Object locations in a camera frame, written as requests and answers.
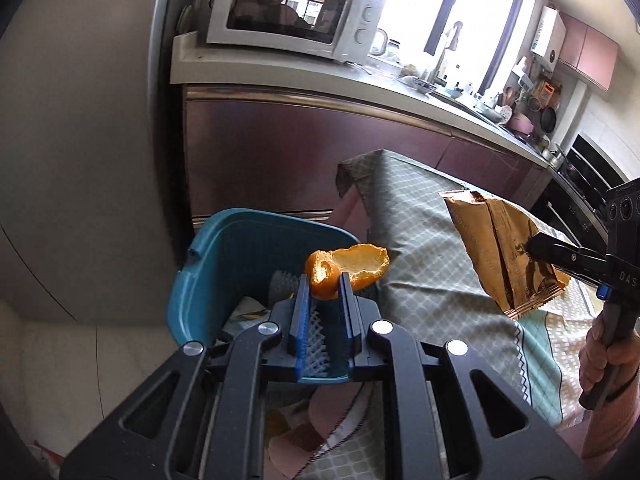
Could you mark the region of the pink sleeve right forearm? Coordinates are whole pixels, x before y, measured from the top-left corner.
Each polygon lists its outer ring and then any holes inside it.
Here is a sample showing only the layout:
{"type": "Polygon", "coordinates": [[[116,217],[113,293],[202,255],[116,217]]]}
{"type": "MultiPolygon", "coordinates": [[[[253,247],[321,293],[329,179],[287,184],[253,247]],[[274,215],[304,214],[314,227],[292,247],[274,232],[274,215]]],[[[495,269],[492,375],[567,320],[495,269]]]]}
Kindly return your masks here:
{"type": "Polygon", "coordinates": [[[639,377],[588,420],[559,431],[559,436],[589,468],[603,467],[629,436],[639,417],[639,377]]]}

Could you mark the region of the person's right hand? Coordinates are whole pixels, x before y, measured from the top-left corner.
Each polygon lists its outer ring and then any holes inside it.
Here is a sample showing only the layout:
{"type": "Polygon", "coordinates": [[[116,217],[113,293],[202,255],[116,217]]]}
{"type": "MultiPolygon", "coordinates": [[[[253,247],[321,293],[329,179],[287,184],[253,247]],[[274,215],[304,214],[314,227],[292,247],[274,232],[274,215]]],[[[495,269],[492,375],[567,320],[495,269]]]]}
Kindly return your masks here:
{"type": "Polygon", "coordinates": [[[591,325],[585,345],[579,351],[579,383],[590,391],[604,376],[608,364],[618,367],[618,374],[610,387],[609,396],[624,391],[639,369],[639,335],[633,330],[624,340],[606,346],[602,342],[605,324],[600,313],[591,325]]]}

